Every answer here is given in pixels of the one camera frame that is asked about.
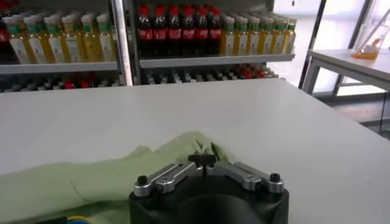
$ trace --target display shelf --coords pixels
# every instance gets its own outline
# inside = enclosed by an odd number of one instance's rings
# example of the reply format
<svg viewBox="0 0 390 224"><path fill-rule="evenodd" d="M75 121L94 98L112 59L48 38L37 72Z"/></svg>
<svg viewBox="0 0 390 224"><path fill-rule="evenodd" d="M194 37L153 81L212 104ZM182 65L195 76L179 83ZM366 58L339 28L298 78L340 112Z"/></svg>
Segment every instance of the display shelf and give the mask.
<svg viewBox="0 0 390 224"><path fill-rule="evenodd" d="M0 75L28 74L50 72L83 72L83 71L112 71L118 70L118 62L91 62L67 64L39 64L39 65L0 65Z"/></svg>
<svg viewBox="0 0 390 224"><path fill-rule="evenodd" d="M200 65L231 65L241 63L264 63L273 61L292 61L295 54L248 55L232 57L166 58L140 60L141 68L167 68Z"/></svg>

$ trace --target bottle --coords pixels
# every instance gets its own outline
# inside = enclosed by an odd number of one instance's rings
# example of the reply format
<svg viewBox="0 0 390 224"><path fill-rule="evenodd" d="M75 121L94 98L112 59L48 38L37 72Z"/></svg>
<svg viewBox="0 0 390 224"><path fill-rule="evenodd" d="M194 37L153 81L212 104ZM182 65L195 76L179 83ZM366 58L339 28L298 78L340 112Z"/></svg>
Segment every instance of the bottle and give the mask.
<svg viewBox="0 0 390 224"><path fill-rule="evenodd" d="M246 55L248 19L241 17L239 20L239 32L235 34L233 55Z"/></svg>
<svg viewBox="0 0 390 224"><path fill-rule="evenodd" d="M283 40L285 39L284 31L287 21L278 19L276 29L272 33L271 54L281 54L283 50Z"/></svg>
<svg viewBox="0 0 390 224"><path fill-rule="evenodd" d="M98 16L96 19L99 24L99 30L100 30L99 40L102 46L103 60L115 61L116 60L115 45L114 45L114 39L112 38L112 34L109 31L111 27L108 23L108 16L106 14L103 14Z"/></svg>
<svg viewBox="0 0 390 224"><path fill-rule="evenodd" d="M84 42L82 37L78 36L73 27L73 20L70 17L63 17L62 23L65 29L65 40L71 57L71 62L86 62L87 56L85 53Z"/></svg>
<svg viewBox="0 0 390 224"><path fill-rule="evenodd" d="M270 54L271 53L271 43L272 43L272 31L274 30L274 19L272 18L263 18L261 23L260 30L260 42L258 46L259 54Z"/></svg>
<svg viewBox="0 0 390 224"><path fill-rule="evenodd" d="M234 24L235 21L232 17L227 17L226 26L225 26L225 35L222 37L222 47L221 55L222 56L232 56L233 47L234 47Z"/></svg>
<svg viewBox="0 0 390 224"><path fill-rule="evenodd" d="M168 55L168 48L166 45L167 27L166 27L166 20L164 16L163 7L156 8L156 19L154 22L153 38L154 38L154 49L156 50L156 56L158 57L167 56Z"/></svg>
<svg viewBox="0 0 390 224"><path fill-rule="evenodd" d="M208 54L208 26L206 19L206 9L199 9L199 17L196 24L196 48L198 55Z"/></svg>
<svg viewBox="0 0 390 224"><path fill-rule="evenodd" d="M141 57L153 56L153 32L151 21L149 20L149 8L146 6L141 6L140 8L140 17L138 18L138 37L140 39Z"/></svg>
<svg viewBox="0 0 390 224"><path fill-rule="evenodd" d="M92 30L92 17L91 15L84 15L81 17L81 22L84 29L84 44L87 51L88 61L101 61L102 49L99 41L99 37L93 33Z"/></svg>
<svg viewBox="0 0 390 224"><path fill-rule="evenodd" d="M183 20L183 55L192 56L195 55L195 22L193 17L192 8L184 9L185 17Z"/></svg>
<svg viewBox="0 0 390 224"><path fill-rule="evenodd" d="M18 23L14 18L3 17L4 23L7 25L10 37L10 44L15 51L16 56L21 64L36 63L34 53L30 47L29 41L22 36Z"/></svg>
<svg viewBox="0 0 390 224"><path fill-rule="evenodd" d="M182 37L182 30L179 21L179 9L175 6L171 7L171 19L169 20L168 43L169 53L171 56L180 55L180 40Z"/></svg>
<svg viewBox="0 0 390 224"><path fill-rule="evenodd" d="M0 1L0 63L18 61L9 42L10 34L3 20L3 18L11 16L10 7L8 2Z"/></svg>
<svg viewBox="0 0 390 224"><path fill-rule="evenodd" d="M54 54L56 63L71 62L69 51L66 46L65 37L60 35L58 27L53 17L46 17L44 19L46 27L49 31L49 44Z"/></svg>
<svg viewBox="0 0 390 224"><path fill-rule="evenodd" d="M38 64L54 62L54 56L51 51L49 41L39 34L36 20L32 17L23 18L29 32L29 43Z"/></svg>
<svg viewBox="0 0 390 224"><path fill-rule="evenodd" d="M219 55L219 45L221 44L221 20L219 19L219 14L219 9L213 8L208 45L210 48L210 54L212 55Z"/></svg>
<svg viewBox="0 0 390 224"><path fill-rule="evenodd" d="M288 23L288 28L285 31L285 39L283 40L283 54L292 54L296 37L294 31L296 23L296 19L290 19Z"/></svg>
<svg viewBox="0 0 390 224"><path fill-rule="evenodd" d="M246 54L247 55L256 55L258 54L258 43L260 40L259 36L259 27L260 19L256 17L251 17L250 19L250 32L248 36L248 42L246 46Z"/></svg>

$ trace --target white table leg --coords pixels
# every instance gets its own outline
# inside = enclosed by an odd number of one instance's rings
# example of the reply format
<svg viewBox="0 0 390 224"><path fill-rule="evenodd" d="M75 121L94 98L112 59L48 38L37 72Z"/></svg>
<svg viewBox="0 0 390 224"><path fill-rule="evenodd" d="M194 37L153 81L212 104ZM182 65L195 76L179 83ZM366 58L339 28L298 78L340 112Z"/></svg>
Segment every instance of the white table leg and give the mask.
<svg viewBox="0 0 390 224"><path fill-rule="evenodd" d="M302 87L302 90L310 95L313 93L314 85L316 84L318 77L319 68L320 67L318 67L312 59Z"/></svg>

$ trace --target white tabletop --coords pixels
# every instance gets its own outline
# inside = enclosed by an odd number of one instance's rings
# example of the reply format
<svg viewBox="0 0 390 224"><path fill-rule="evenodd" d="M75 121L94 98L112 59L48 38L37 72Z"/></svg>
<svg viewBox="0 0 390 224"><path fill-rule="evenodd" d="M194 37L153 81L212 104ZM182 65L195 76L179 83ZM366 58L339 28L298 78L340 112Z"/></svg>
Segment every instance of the white tabletop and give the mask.
<svg viewBox="0 0 390 224"><path fill-rule="evenodd" d="M290 191L290 224L390 222L390 143L282 80L0 94L0 173L201 131Z"/></svg>
<svg viewBox="0 0 390 224"><path fill-rule="evenodd" d="M352 50L311 50L309 54L318 58L360 73L373 75L390 82L390 52L383 50L375 60L351 57Z"/></svg>

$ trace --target dark soda bottle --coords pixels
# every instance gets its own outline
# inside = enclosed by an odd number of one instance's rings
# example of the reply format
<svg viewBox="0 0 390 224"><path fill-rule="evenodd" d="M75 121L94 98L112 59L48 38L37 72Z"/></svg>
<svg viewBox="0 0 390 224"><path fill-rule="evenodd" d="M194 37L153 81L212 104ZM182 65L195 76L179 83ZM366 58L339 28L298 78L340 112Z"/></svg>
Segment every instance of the dark soda bottle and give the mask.
<svg viewBox="0 0 390 224"><path fill-rule="evenodd" d="M208 54L208 26L206 19L206 9L199 9L199 18L196 27L196 48L199 55Z"/></svg>
<svg viewBox="0 0 390 224"><path fill-rule="evenodd" d="M184 10L185 17L183 20L183 55L192 56L195 54L195 22L193 18L193 10L191 8L186 8Z"/></svg>
<svg viewBox="0 0 390 224"><path fill-rule="evenodd" d="M179 21L179 9L177 7L171 8L171 20L169 21L168 40L169 51L171 56L180 55L180 39L182 37L182 30Z"/></svg>
<svg viewBox="0 0 390 224"><path fill-rule="evenodd" d="M210 54L219 54L219 42L221 41L221 20L219 19L220 11L213 9L213 17L210 23L209 48Z"/></svg>
<svg viewBox="0 0 390 224"><path fill-rule="evenodd" d="M164 8L156 8L156 20L154 22L153 29L154 49L156 50L156 56L167 56L168 48L166 45L167 29L166 20L164 16Z"/></svg>
<svg viewBox="0 0 390 224"><path fill-rule="evenodd" d="M151 21L149 20L149 9L145 5L142 5L140 8L140 17L138 19L138 36L140 38L141 57L153 56L153 32Z"/></svg>

